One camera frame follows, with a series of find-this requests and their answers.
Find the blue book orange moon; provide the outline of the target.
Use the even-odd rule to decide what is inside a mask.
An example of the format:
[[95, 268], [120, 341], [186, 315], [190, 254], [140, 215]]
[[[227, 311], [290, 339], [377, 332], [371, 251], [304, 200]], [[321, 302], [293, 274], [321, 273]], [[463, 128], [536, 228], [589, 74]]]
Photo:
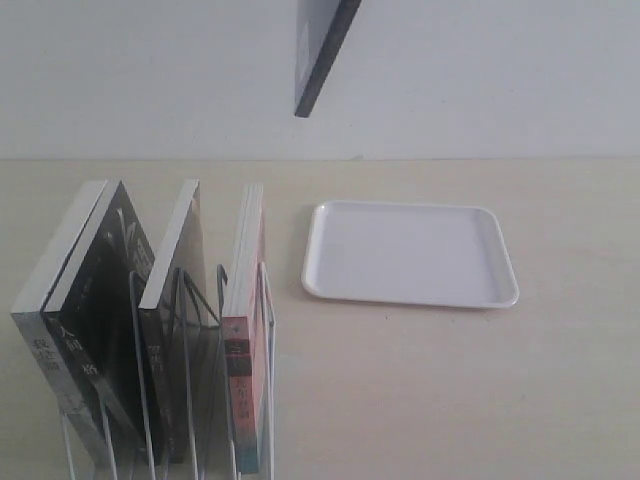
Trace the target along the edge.
[[311, 115], [360, 5], [361, 0], [297, 2], [296, 117]]

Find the pink red book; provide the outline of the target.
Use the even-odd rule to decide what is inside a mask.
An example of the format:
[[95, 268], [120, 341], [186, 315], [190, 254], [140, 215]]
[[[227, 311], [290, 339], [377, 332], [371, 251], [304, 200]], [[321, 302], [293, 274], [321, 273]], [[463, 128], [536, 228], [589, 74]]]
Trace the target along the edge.
[[264, 253], [263, 186], [244, 189], [225, 290], [222, 336], [236, 469], [256, 474], [261, 463], [265, 386], [264, 326], [258, 267]]

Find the dark brown book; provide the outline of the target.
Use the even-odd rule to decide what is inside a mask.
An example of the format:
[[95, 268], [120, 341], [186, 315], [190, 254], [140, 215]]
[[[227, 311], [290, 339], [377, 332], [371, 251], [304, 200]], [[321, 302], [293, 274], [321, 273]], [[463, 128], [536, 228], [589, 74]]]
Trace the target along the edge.
[[190, 319], [180, 321], [178, 275], [184, 269], [199, 287], [206, 285], [200, 182], [184, 181], [138, 305], [146, 354], [161, 418], [166, 454], [171, 463], [185, 459], [188, 449], [184, 347], [196, 348], [205, 313], [187, 305]]

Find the black book white title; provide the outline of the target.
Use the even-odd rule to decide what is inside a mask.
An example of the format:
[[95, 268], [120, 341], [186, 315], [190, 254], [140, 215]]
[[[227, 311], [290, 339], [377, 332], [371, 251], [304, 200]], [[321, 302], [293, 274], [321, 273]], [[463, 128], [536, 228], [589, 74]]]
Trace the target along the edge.
[[146, 441], [129, 275], [148, 278], [153, 263], [123, 182], [110, 180], [44, 308], [92, 406], [104, 403], [139, 449]]

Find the grey marbled book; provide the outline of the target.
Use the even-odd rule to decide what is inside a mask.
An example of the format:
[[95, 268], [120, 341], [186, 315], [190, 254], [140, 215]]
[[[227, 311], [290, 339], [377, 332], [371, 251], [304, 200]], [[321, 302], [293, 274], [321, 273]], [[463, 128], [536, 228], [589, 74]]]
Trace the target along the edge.
[[87, 181], [76, 194], [44, 253], [11, 309], [11, 317], [56, 396], [84, 448], [100, 466], [108, 463], [107, 447], [95, 392], [85, 382], [63, 345], [56, 340], [43, 310], [66, 267], [107, 182]]

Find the white plastic tray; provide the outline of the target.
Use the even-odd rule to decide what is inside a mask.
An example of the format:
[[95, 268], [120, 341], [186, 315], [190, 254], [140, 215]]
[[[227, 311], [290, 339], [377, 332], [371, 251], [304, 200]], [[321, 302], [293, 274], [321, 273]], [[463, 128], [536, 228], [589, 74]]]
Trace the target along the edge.
[[301, 283], [339, 301], [504, 309], [519, 299], [498, 219], [477, 206], [321, 203]]

